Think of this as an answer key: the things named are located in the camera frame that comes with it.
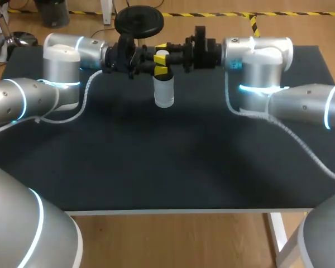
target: white cable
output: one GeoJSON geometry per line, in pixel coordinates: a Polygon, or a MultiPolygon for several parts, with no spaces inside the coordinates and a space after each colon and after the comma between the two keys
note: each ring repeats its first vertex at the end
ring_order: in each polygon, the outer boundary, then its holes
{"type": "Polygon", "coordinates": [[[79,110],[79,112],[77,114],[75,114],[73,117],[71,118],[68,118],[68,119],[65,119],[65,120],[50,120],[50,119],[47,119],[47,118],[44,118],[44,117],[41,117],[40,118],[40,121],[44,121],[46,123],[51,123],[51,124],[63,124],[63,123],[68,123],[68,122],[71,122],[75,119],[77,119],[78,117],[80,117],[80,115],[84,112],[85,110],[85,106],[87,105],[87,98],[88,98],[88,90],[89,90],[89,87],[90,87],[90,84],[91,82],[93,81],[93,79],[99,75],[103,73],[102,70],[99,70],[99,71],[96,71],[94,74],[92,74],[90,76],[90,78],[88,79],[87,81],[87,84],[85,85],[85,89],[84,89],[84,97],[83,97],[83,102],[82,102],[82,107],[81,109],[79,110]]]}
{"type": "Polygon", "coordinates": [[[298,137],[297,134],[295,134],[289,127],[284,125],[282,122],[280,122],[277,118],[274,116],[269,115],[268,113],[261,114],[261,113],[242,113],[238,112],[231,106],[231,103],[229,101],[229,95],[228,95],[228,73],[226,72],[224,76],[224,88],[225,88],[225,95],[226,95],[226,104],[228,109],[235,115],[238,116],[245,116],[249,118],[256,118],[256,119],[264,119],[267,122],[276,125],[280,127],[282,130],[284,130],[289,136],[291,136],[300,146],[301,148],[311,157],[311,159],[322,169],[322,171],[327,174],[330,178],[335,180],[335,173],[332,172],[325,164],[316,156],[316,154],[313,152],[313,150],[301,139],[298,137]]]}
{"type": "Polygon", "coordinates": [[[73,117],[65,119],[65,120],[59,120],[59,121],[50,120],[50,119],[47,119],[47,118],[44,118],[44,117],[38,117],[38,116],[27,117],[27,118],[23,118],[23,119],[20,119],[20,120],[17,120],[17,121],[12,121],[11,123],[0,127],[0,132],[2,132],[4,130],[7,130],[8,128],[10,128],[12,126],[17,125],[18,123],[21,123],[21,122],[24,122],[24,121],[27,121],[27,120],[31,120],[31,119],[34,119],[36,123],[39,123],[40,121],[44,121],[46,123],[51,123],[51,124],[62,124],[62,123],[71,122],[71,121],[77,119],[84,112],[85,106],[87,105],[88,90],[89,90],[89,87],[90,87],[90,84],[91,84],[92,80],[97,75],[99,75],[101,73],[102,73],[101,70],[96,71],[94,74],[92,74],[89,77],[89,79],[87,81],[87,84],[85,86],[85,89],[84,89],[84,97],[83,97],[82,107],[81,107],[80,111],[76,115],[74,115],[73,117]]]}
{"type": "Polygon", "coordinates": [[[20,119],[18,121],[12,121],[11,123],[9,123],[9,124],[7,124],[5,126],[0,127],[0,132],[2,132],[4,130],[7,130],[8,128],[10,128],[12,126],[17,125],[18,123],[21,123],[21,122],[27,121],[27,120],[31,120],[31,119],[38,119],[38,117],[32,116],[32,117],[27,117],[27,118],[24,118],[24,119],[20,119]]]}

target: black bin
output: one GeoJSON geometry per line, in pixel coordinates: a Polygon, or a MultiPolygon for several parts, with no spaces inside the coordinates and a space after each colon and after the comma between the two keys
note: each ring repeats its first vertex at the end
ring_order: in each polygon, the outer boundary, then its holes
{"type": "Polygon", "coordinates": [[[66,0],[35,0],[35,5],[47,28],[61,28],[69,24],[66,0]]]}

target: wooden floor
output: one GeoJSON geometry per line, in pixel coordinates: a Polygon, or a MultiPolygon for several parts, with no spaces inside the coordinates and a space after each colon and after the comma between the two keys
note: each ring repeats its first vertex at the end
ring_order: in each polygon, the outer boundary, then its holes
{"type": "MultiPolygon", "coordinates": [[[[12,1],[19,7],[25,0],[12,1]]],[[[70,10],[100,11],[99,0],[69,0],[70,10]]],[[[156,6],[160,0],[131,0],[131,4],[156,6]]],[[[124,0],[116,0],[118,10],[124,0]]],[[[30,3],[28,9],[34,9],[30,3]]],[[[262,12],[335,11],[335,0],[165,0],[162,12],[262,12]]],[[[207,35],[221,40],[226,36],[251,36],[242,17],[165,19],[165,27],[148,45],[183,42],[195,25],[206,25],[207,35]]],[[[261,36],[288,36],[298,45],[319,45],[335,79],[335,17],[260,16],[261,36]]],[[[10,29],[27,31],[42,44],[53,32],[40,26],[38,15],[11,15],[10,29]]],[[[101,16],[72,15],[69,26],[55,32],[90,36],[103,28],[101,16]]],[[[111,42],[115,31],[95,36],[111,42]]],[[[4,67],[0,67],[0,76],[4,67]]],[[[291,235],[302,213],[283,214],[291,235]]],[[[262,214],[160,215],[75,217],[84,239],[82,268],[172,268],[172,267],[275,267],[268,226],[262,214]]]]}

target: black table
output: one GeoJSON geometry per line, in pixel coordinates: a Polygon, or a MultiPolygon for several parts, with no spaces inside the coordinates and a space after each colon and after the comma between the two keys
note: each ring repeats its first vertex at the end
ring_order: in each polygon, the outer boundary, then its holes
{"type": "MultiPolygon", "coordinates": [[[[335,193],[335,181],[282,130],[228,111],[222,69],[174,71],[168,109],[155,106],[148,75],[96,77],[76,121],[1,132],[0,167],[71,212],[313,208],[335,193]]],[[[81,71],[82,92],[92,73],[81,71]]],[[[22,76],[42,78],[42,48],[15,50],[2,78],[22,76]]],[[[236,88],[240,74],[229,80],[236,88]]],[[[333,79],[318,47],[296,46],[283,85],[310,83],[333,79]]],[[[335,172],[335,130],[286,124],[335,172]]]]}

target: blue led light ring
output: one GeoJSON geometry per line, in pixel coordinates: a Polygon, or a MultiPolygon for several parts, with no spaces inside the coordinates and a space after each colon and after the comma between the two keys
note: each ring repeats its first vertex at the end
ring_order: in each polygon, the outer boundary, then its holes
{"type": "Polygon", "coordinates": [[[326,104],[325,104],[325,111],[324,111],[324,125],[325,127],[330,130],[330,125],[329,125],[329,110],[330,110],[330,103],[331,100],[334,96],[335,93],[335,87],[332,88],[332,90],[330,90],[329,96],[326,100],[326,104]]]}
{"type": "Polygon", "coordinates": [[[42,203],[42,200],[40,198],[40,196],[32,189],[29,188],[29,190],[31,190],[33,192],[33,194],[35,195],[37,202],[39,204],[39,224],[37,226],[37,230],[36,230],[36,234],[35,237],[33,238],[32,244],[30,246],[30,248],[28,249],[25,257],[22,259],[21,263],[18,265],[17,268],[24,268],[25,265],[27,264],[27,262],[29,261],[29,259],[31,258],[37,243],[39,242],[39,239],[41,237],[41,233],[42,233],[42,229],[44,226],[44,205],[42,203]]]}
{"type": "Polygon", "coordinates": [[[245,85],[240,85],[240,90],[244,90],[247,92],[253,93],[263,93],[263,94],[273,94],[284,89],[289,89],[289,87],[268,87],[268,88],[255,88],[255,87],[247,87],[245,85]]]}
{"type": "Polygon", "coordinates": [[[75,51],[78,50],[79,44],[81,43],[81,41],[82,41],[83,38],[84,38],[84,36],[81,36],[81,37],[77,40],[76,47],[74,48],[75,51]]]}
{"type": "Polygon", "coordinates": [[[26,109],[27,109],[27,100],[26,100],[26,95],[23,91],[23,89],[21,88],[21,86],[19,84],[17,84],[15,81],[11,80],[11,79],[4,79],[4,80],[7,80],[7,81],[10,81],[11,83],[13,83],[21,92],[21,95],[22,95],[22,99],[23,99],[23,109],[22,109],[22,113],[21,115],[16,119],[16,120],[19,120],[21,119],[25,113],[26,113],[26,109]]]}
{"type": "Polygon", "coordinates": [[[75,82],[75,83],[59,83],[59,82],[51,82],[51,81],[48,81],[48,80],[45,80],[45,79],[39,79],[37,80],[39,82],[43,82],[47,85],[51,85],[53,87],[57,87],[57,88],[67,88],[67,87],[70,87],[70,86],[74,86],[74,85],[79,85],[80,82],[75,82]]]}

